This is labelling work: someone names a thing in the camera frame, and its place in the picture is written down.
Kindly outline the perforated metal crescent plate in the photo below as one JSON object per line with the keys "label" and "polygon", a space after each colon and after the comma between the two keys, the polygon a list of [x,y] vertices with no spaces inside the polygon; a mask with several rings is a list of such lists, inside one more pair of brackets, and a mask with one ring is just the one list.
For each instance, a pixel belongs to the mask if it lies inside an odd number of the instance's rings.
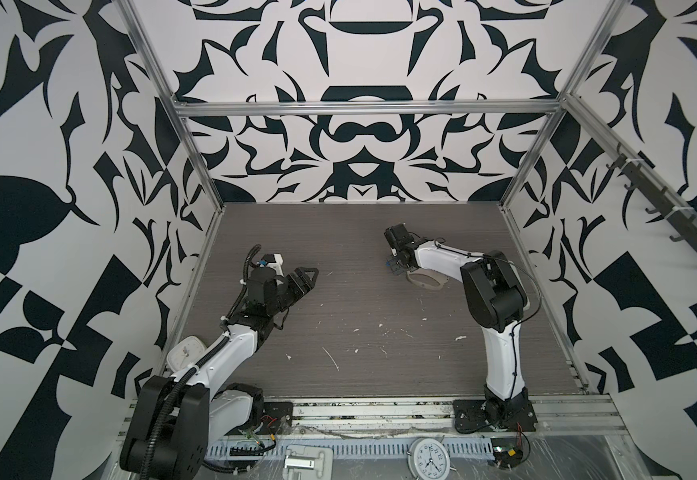
{"label": "perforated metal crescent plate", "polygon": [[449,282],[448,276],[430,269],[409,271],[406,278],[410,284],[431,291],[441,291]]}

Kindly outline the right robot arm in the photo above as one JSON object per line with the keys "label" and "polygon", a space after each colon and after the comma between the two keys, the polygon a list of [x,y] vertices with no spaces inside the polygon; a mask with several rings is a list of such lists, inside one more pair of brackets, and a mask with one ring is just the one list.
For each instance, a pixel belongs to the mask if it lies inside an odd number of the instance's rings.
{"label": "right robot arm", "polygon": [[384,232],[394,272],[431,270],[464,287],[468,310],[482,329],[488,374],[483,400],[453,402],[460,434],[534,432],[537,416],[521,367],[520,333],[530,299],[516,267],[499,250],[477,253],[418,237],[404,224]]}

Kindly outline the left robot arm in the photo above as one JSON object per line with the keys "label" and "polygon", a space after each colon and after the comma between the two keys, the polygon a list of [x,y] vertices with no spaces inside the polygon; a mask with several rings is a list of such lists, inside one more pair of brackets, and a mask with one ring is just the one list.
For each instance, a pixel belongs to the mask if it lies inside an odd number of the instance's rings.
{"label": "left robot arm", "polygon": [[316,287],[318,268],[284,273],[278,254],[256,244],[242,266],[240,293],[222,316],[222,333],[198,359],[169,376],[152,376],[140,390],[122,450],[120,469],[140,479],[192,479],[200,470],[248,473],[276,448],[276,439],[256,447],[234,447],[228,459],[208,458],[208,448],[231,433],[268,434],[264,395],[230,376],[252,358],[274,330],[281,330],[292,306]]}

